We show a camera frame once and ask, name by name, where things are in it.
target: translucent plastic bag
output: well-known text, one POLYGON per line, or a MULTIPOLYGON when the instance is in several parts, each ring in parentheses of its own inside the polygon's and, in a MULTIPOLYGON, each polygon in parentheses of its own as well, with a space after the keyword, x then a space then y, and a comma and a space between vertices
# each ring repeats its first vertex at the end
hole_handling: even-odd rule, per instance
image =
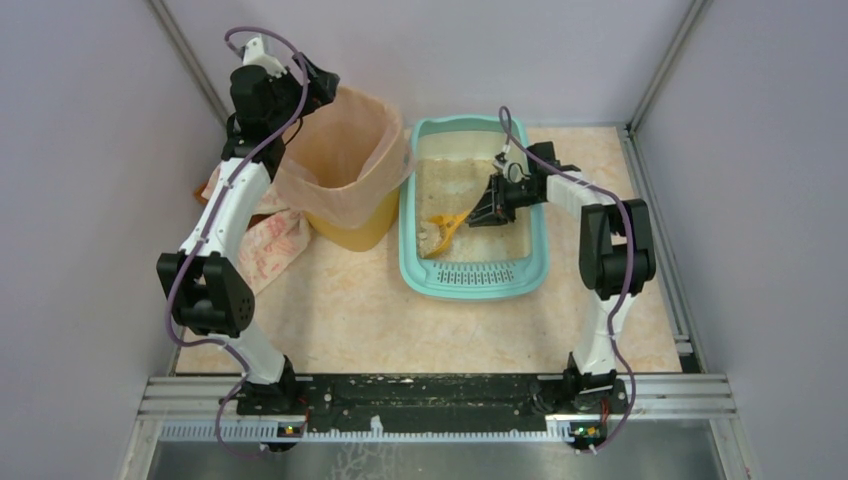
POLYGON ((336 227, 357 229, 414 169, 400 112, 339 87, 333 103, 304 117, 274 186, 291 207, 336 227))

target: litter box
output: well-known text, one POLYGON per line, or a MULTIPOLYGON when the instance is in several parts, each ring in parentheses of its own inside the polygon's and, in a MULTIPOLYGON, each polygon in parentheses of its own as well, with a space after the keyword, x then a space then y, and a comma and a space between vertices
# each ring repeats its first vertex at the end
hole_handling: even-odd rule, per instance
MULTIPOLYGON (((513 119, 512 130, 521 143, 526 145, 527 133, 521 122, 513 119)), ((424 295, 453 300, 495 300, 532 292, 545 280, 549 257, 542 205, 519 209, 516 222, 509 226, 475 229, 460 227, 450 250, 442 257, 425 259, 421 258, 418 252, 419 222, 422 218, 417 214, 440 207, 435 203, 428 203, 427 206, 420 207, 421 212, 417 212, 416 198, 420 206, 424 205, 423 198, 450 199, 456 195, 470 195, 473 200, 470 204, 463 205, 472 208, 483 195, 487 178, 484 173, 486 176, 482 183, 469 188, 460 178, 455 180, 451 176, 433 177, 433 170, 424 168, 432 165, 441 165, 440 168, 451 165, 451 168, 458 168, 459 163, 454 167, 453 164, 443 162, 466 162, 462 165, 469 165, 467 162, 479 161, 486 162, 488 173, 495 173, 492 159, 500 153, 504 140, 505 136, 497 117, 461 115, 424 119, 415 126, 410 143, 419 166, 401 187, 398 222, 400 271, 413 290, 424 295), (428 183, 422 184, 425 178, 428 183), (427 189, 433 192, 426 193, 427 197, 423 197, 427 189), (494 238, 498 235, 504 236, 503 233, 498 233, 498 229, 511 229, 501 232, 513 236, 506 240, 494 238), (490 235, 494 239, 483 239, 481 235, 490 235), (481 240, 474 243, 475 236, 481 240), (466 240, 468 241, 464 249, 457 247, 460 242, 466 240), (455 247, 459 253, 451 255, 455 247), (506 253, 517 258, 504 258, 506 253)), ((527 171, 526 158, 515 146, 510 149, 508 157, 521 162, 527 171)), ((477 173, 471 175, 479 175, 480 169, 486 166, 475 163, 474 168, 477 173)))

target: white wall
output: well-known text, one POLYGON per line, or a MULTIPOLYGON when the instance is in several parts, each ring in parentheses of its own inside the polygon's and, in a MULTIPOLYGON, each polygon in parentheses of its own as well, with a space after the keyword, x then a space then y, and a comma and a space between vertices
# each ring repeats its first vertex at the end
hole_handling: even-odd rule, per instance
POLYGON ((228 105, 221 32, 248 24, 275 29, 407 121, 496 115, 506 103, 532 125, 629 120, 690 1, 166 3, 228 105))
POLYGON ((641 141, 764 478, 845 478, 848 3, 714 2, 641 141))
POLYGON ((221 129, 141 0, 0 15, 0 478, 112 478, 221 129))

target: yellow scoop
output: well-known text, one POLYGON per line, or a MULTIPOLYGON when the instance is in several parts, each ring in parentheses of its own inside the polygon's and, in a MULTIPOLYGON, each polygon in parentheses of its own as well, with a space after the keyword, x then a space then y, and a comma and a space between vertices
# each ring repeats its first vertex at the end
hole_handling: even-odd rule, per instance
POLYGON ((436 215, 435 217, 428 218, 428 222, 435 223, 439 226, 439 235, 442 238, 442 243, 440 243, 435 250, 428 253, 424 258, 436 258, 445 253, 445 250, 450 247, 454 232, 456 232, 456 229, 462 225, 462 222, 465 221, 465 217, 467 217, 469 213, 471 213, 471 210, 466 210, 458 215, 436 215))

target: teal litter box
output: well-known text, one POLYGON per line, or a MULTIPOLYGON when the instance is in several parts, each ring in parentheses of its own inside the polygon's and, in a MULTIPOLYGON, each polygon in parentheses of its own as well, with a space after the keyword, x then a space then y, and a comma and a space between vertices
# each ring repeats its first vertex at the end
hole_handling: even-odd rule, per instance
MULTIPOLYGON (((521 143, 527 144, 527 133, 518 120, 513 120, 513 133, 521 143)), ((494 173, 491 161, 500 153, 504 134, 497 117, 481 115, 462 115, 438 119, 425 119, 418 122, 410 137, 412 151, 419 161, 438 158, 440 160, 467 160, 474 158, 486 161, 494 173)), ((524 163, 526 158, 515 146, 508 154, 516 161, 524 163)), ((548 274, 548 237, 542 205, 519 209, 523 215, 516 224, 524 222, 521 228, 524 241, 521 258, 497 259, 499 252, 491 251, 493 260, 475 258, 473 261, 445 259, 424 259, 418 255, 416 218, 416 172, 404 182, 400 194, 399 214, 399 253, 400 271, 403 279, 413 290, 431 297, 453 300, 481 301, 514 297, 532 292, 548 274)), ((479 198, 481 189, 474 195, 479 198)), ((480 227, 478 229, 498 229, 506 227, 480 227)), ((462 231, 454 237, 456 244, 462 231)))

